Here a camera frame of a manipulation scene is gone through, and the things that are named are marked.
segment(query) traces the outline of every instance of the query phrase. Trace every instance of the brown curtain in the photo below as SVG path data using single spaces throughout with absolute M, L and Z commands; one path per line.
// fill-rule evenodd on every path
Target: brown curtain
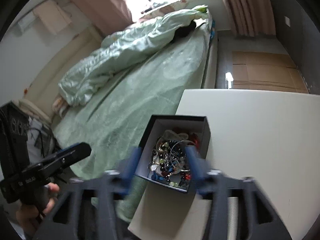
M 126 0 L 71 0 L 105 35 L 132 24 Z
M 235 35 L 276 35 L 270 0 L 223 0 Z

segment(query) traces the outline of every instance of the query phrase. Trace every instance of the hand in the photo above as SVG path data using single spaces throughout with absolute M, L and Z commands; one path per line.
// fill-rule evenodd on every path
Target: hand
M 59 186 L 54 183 L 48 184 L 49 191 L 52 193 L 59 192 Z M 48 214 L 54 207 L 55 200 L 51 198 L 47 204 L 47 207 L 43 210 L 43 214 Z M 31 219 L 35 219 L 39 215 L 38 209 L 33 205 L 22 204 L 19 210 L 16 212 L 16 218 L 24 232 L 29 236 L 33 236 L 37 230 L 37 226 L 32 223 Z

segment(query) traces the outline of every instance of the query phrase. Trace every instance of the gray floor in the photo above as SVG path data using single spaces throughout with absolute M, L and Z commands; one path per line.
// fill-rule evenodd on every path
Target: gray floor
M 276 38 L 235 38 L 231 31 L 218 32 L 218 60 L 215 88 L 226 88 L 226 73 L 232 74 L 232 52 L 252 51 L 288 54 Z

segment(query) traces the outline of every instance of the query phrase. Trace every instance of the white table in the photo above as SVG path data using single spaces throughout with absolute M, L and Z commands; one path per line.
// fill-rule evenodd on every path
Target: white table
M 176 114 L 207 116 L 207 160 L 228 176 L 255 177 L 292 239 L 303 238 L 320 213 L 320 96 L 185 90 Z M 208 205 L 150 183 L 129 230 L 142 240 L 201 239 Z M 164 207 L 176 219 L 162 219 Z

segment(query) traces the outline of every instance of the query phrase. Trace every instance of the flattened cardboard box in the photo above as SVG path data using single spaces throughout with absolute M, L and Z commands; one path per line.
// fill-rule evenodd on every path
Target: flattened cardboard box
M 233 89 L 309 93 L 288 55 L 233 51 L 232 67 Z

